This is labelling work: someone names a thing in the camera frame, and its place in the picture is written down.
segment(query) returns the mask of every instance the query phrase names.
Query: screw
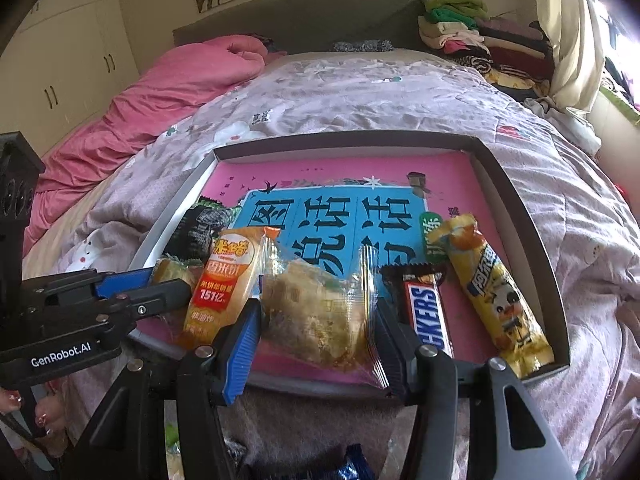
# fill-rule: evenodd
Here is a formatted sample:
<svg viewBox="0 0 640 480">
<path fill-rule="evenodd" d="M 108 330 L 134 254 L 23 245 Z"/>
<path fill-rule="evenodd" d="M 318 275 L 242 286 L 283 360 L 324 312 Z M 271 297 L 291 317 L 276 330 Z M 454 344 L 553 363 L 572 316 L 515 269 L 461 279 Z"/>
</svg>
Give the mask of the screw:
<svg viewBox="0 0 640 480">
<path fill-rule="evenodd" d="M 133 361 L 127 363 L 127 370 L 129 372 L 139 372 L 144 365 L 145 362 L 142 359 L 133 359 Z"/>
<path fill-rule="evenodd" d="M 422 345 L 418 348 L 418 353 L 422 357 L 436 357 L 436 355 L 438 355 L 438 349 L 433 345 Z"/>
<path fill-rule="evenodd" d="M 196 355 L 201 359 L 206 359 L 213 355 L 213 348 L 209 345 L 198 346 L 196 348 Z"/>
<path fill-rule="evenodd" d="M 504 362 L 504 359 L 500 359 L 499 357 L 492 357 L 489 359 L 489 366 L 494 370 L 498 370 L 499 372 L 503 371 L 507 367 L 507 363 Z"/>
</svg>

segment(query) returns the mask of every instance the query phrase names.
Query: rice cracker package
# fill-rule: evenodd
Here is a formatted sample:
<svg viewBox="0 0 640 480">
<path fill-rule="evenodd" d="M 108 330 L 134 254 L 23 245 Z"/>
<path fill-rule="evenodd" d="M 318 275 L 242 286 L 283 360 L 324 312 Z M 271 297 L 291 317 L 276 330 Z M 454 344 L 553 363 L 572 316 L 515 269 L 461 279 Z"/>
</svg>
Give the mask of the rice cracker package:
<svg viewBox="0 0 640 480">
<path fill-rule="evenodd" d="M 429 232 L 428 238 L 447 252 L 466 296 L 501 357 L 519 378 L 553 362 L 554 352 L 545 334 L 473 215 L 447 220 Z"/>
<path fill-rule="evenodd" d="M 213 241 L 211 254 L 189 303 L 180 345 L 211 344 L 218 331 L 236 322 L 262 268 L 263 238 L 279 229 L 226 229 Z"/>
</svg>

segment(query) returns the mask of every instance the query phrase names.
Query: pink blanket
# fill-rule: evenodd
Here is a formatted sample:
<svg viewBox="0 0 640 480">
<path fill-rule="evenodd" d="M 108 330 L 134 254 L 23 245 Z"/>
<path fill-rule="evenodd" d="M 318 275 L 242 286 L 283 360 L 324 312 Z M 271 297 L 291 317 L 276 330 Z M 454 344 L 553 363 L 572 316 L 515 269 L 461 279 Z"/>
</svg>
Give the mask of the pink blanket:
<svg viewBox="0 0 640 480">
<path fill-rule="evenodd" d="M 255 78 L 267 49 L 256 38 L 225 36 L 179 46 L 111 101 L 107 113 L 80 126 L 44 156 L 25 230 L 23 254 L 62 214 L 172 124 Z"/>
</svg>

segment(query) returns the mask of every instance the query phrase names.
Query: curtain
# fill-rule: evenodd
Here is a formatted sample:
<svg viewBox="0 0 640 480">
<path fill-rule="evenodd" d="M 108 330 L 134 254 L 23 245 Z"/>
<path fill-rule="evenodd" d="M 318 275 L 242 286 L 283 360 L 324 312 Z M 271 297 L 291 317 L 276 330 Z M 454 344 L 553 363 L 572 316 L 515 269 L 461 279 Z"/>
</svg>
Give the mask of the curtain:
<svg viewBox="0 0 640 480">
<path fill-rule="evenodd" d="M 598 94 L 605 56 L 594 0 L 536 0 L 538 21 L 554 51 L 549 97 L 560 110 L 589 112 Z"/>
</svg>

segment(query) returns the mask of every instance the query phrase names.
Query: green blanket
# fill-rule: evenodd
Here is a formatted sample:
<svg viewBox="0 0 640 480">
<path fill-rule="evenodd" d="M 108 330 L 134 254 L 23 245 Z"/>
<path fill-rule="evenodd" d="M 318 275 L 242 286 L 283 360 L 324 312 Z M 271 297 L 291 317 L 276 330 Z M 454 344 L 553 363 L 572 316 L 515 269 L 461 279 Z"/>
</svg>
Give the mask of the green blanket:
<svg viewBox="0 0 640 480">
<path fill-rule="evenodd" d="M 427 12 L 441 8 L 452 10 L 452 12 L 462 14 L 468 18 L 482 18 L 484 20 L 489 18 L 486 4 L 482 0 L 425 0 L 424 7 Z"/>
<path fill-rule="evenodd" d="M 425 15 L 425 18 L 429 20 L 431 23 L 439 23 L 439 22 L 460 22 L 464 23 L 468 28 L 478 28 L 476 25 L 476 20 L 473 18 L 468 18 L 467 16 L 463 16 L 453 10 L 445 9 L 443 7 L 439 7 L 437 9 L 431 9 Z"/>
</svg>

